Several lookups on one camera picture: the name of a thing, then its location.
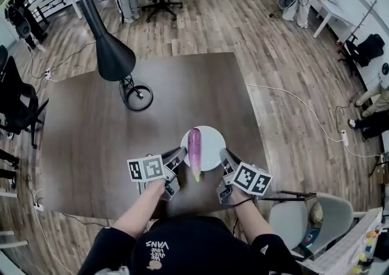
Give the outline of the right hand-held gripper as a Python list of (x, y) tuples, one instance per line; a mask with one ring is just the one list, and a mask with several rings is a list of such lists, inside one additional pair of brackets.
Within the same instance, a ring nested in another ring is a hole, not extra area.
[(253, 197), (265, 197), (270, 187), (272, 176), (263, 169), (241, 162), (241, 159), (228, 148), (219, 152), (224, 169), (217, 193), (221, 205), (232, 205), (230, 196), (235, 188), (239, 188)]

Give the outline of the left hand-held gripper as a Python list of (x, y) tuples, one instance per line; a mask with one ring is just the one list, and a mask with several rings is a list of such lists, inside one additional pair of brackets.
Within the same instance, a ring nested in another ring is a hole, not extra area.
[(127, 160), (131, 181), (149, 183), (154, 180), (165, 180), (165, 191), (161, 199), (170, 201), (179, 191), (176, 168), (184, 161), (186, 148), (175, 148), (162, 155), (151, 155)]

